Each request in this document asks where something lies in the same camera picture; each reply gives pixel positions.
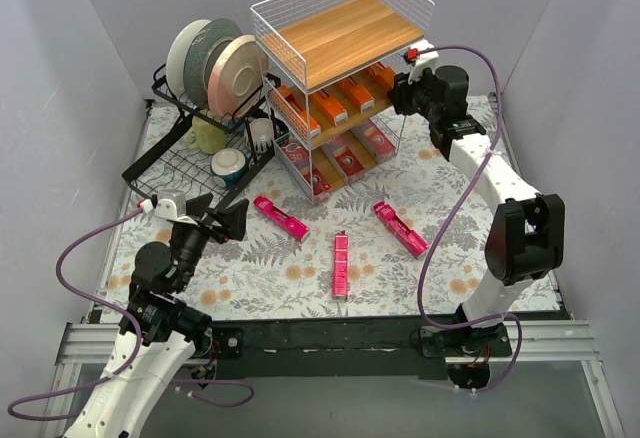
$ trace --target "patterned plate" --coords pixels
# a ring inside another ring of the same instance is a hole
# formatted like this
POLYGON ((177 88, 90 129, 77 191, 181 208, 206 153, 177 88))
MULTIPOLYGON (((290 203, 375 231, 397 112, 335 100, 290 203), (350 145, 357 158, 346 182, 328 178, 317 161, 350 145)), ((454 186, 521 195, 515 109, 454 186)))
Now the patterned plate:
POLYGON ((206 25, 193 39, 184 62, 183 75, 187 96, 195 106, 207 106, 207 86, 211 70, 220 53, 241 35, 238 25, 221 18, 206 25))

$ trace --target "pink box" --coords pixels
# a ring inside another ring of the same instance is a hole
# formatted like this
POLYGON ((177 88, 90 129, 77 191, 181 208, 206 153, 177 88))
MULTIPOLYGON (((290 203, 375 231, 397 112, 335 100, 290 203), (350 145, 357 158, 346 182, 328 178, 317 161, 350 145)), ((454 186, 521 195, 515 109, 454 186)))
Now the pink box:
POLYGON ((345 183, 355 183, 364 176, 364 166, 349 149, 341 135, 334 136, 322 145, 322 151, 345 183))
MULTIPOLYGON (((282 145, 281 148, 291 164, 300 171, 307 183, 310 183, 309 152, 296 140, 289 141, 289 143, 282 145)), ((331 196, 331 185, 315 166, 313 167, 313 194, 316 197, 316 203, 324 201, 331 196)))
POLYGON ((384 201, 373 205, 373 211, 376 212, 378 218, 385 224, 391 233, 409 250, 414 258, 422 258, 429 249, 427 242, 422 239, 415 231, 409 229, 404 222, 398 218, 396 211, 385 204, 384 201))
POLYGON ((351 133, 378 164, 384 163, 396 154, 396 147, 371 120, 353 127, 351 133))
POLYGON ((349 293, 349 237, 342 231, 336 235, 333 261, 333 299, 346 302, 349 293))
POLYGON ((258 207, 264 215, 273 221, 280 228, 293 236, 300 243, 309 236, 309 227, 294 216, 287 215, 284 211, 276 208, 273 202, 262 195, 258 195, 253 204, 258 207))

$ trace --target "orange box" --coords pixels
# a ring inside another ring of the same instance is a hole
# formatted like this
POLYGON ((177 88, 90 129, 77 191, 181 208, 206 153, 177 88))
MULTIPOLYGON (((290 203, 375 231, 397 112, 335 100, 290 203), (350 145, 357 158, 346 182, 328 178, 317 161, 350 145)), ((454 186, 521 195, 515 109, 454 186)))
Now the orange box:
MULTIPOLYGON (((284 103, 278 103, 280 109, 286 114, 286 118, 296 128, 296 130, 301 133, 303 137, 307 136, 307 122, 309 123, 309 127, 311 129, 311 131, 309 132, 310 138, 318 136, 320 133, 322 133, 322 129, 320 128, 320 125, 318 125, 318 122, 313 118, 313 116, 307 115, 307 112, 303 110, 302 107, 298 104, 296 98, 293 96, 288 86, 279 86, 277 90, 278 93, 282 95, 282 98, 284 98, 285 101, 289 103, 289 106, 293 108, 295 113, 291 113, 289 107, 284 103)), ((276 99, 276 101, 280 100, 280 96, 278 95, 278 93, 273 94, 273 97, 276 99)))
POLYGON ((342 103, 340 103, 335 96, 330 95, 324 90, 313 93, 311 95, 311 101, 322 110, 324 116, 326 116, 334 126, 344 123, 349 117, 347 109, 342 106, 342 103))
POLYGON ((357 83, 352 77, 340 81, 340 89, 356 107, 356 110, 360 110, 360 113, 373 108, 373 95, 362 83, 357 83))
POLYGON ((385 93, 389 93, 393 89, 396 72, 393 71, 392 68, 384 66, 382 63, 378 62, 368 66, 367 73, 369 73, 369 76, 378 83, 385 93))

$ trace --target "wooden surface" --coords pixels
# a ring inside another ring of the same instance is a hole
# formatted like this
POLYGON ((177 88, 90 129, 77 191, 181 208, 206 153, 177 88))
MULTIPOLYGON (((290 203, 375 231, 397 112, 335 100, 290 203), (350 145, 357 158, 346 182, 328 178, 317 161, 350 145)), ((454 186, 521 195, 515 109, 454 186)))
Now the wooden surface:
MULTIPOLYGON (((353 75, 353 78, 358 83, 362 83, 373 95, 373 98, 375 100, 373 108, 365 111, 364 113, 360 113, 359 110, 351 104, 351 101, 349 101, 349 99, 342 92, 338 83, 334 83, 333 85, 330 85, 325 89, 327 90, 327 93, 336 97, 336 99, 342 104, 342 106, 346 108, 349 115, 349 119, 347 121, 338 126, 334 126, 334 124, 329 121, 329 119, 322 113, 320 108, 317 107, 315 103, 313 103, 313 101, 311 101, 311 98, 309 98, 309 109, 311 110, 311 116, 315 118, 315 120, 320 125, 320 128, 322 128, 322 133, 313 138, 313 140, 311 141, 311 149, 319 147, 334 136, 340 135, 345 131, 350 130, 354 126, 359 125, 363 121, 377 115, 381 111, 384 111, 391 106, 391 101, 389 101, 389 98, 387 98, 387 94, 382 90, 382 88, 380 88, 380 86, 378 86, 376 81, 371 78, 365 70, 359 71, 358 73, 353 75)), ((291 87, 291 92, 295 96, 296 101, 304 107, 304 94, 293 86, 291 87)))
MULTIPOLYGON (((306 60, 308 90, 321 88, 424 36, 379 0, 352 0, 278 31, 306 60)), ((282 54, 278 49, 272 51, 276 56, 282 54)))
MULTIPOLYGON (((343 133, 342 138, 358 161, 362 163, 365 170, 371 171, 377 166, 376 160, 364 149, 358 139, 353 136, 353 133, 347 131, 343 133)), ((320 170, 320 173, 322 173, 331 185, 331 191, 339 190, 345 185, 344 180, 321 149, 313 150, 311 152, 311 159, 313 160, 313 165, 320 170)))

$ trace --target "gray floor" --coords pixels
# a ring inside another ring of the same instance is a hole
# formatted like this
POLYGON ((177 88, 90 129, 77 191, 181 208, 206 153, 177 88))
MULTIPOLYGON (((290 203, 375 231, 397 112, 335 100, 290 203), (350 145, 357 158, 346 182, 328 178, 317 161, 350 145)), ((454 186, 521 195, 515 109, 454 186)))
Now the gray floor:
MULTIPOLYGON (((87 368, 84 378, 97 372, 87 368)), ((410 377, 251 382, 255 398, 237 409, 167 391, 142 438, 604 436, 580 363, 519 363, 499 388, 475 398, 426 388, 410 377)), ((229 400, 244 393, 213 387, 207 392, 229 400)))

